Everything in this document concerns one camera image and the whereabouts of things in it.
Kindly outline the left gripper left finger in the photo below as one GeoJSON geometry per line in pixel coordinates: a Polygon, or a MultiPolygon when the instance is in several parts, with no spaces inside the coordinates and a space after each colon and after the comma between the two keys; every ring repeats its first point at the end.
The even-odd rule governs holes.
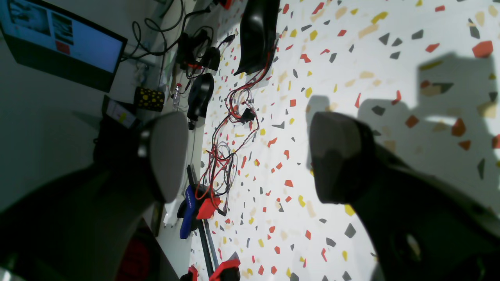
{"type": "Polygon", "coordinates": [[[1,280],[113,281],[143,214],[177,197],[189,142],[181,112],[39,187],[1,213],[1,280]]]}

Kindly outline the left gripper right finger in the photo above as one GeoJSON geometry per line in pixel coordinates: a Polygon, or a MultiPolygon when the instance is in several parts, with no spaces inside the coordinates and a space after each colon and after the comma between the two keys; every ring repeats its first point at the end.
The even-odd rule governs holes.
{"type": "Polygon", "coordinates": [[[316,112],[309,130],[316,193],[350,205],[387,281],[498,281],[499,219],[375,143],[370,127],[316,112]]]}

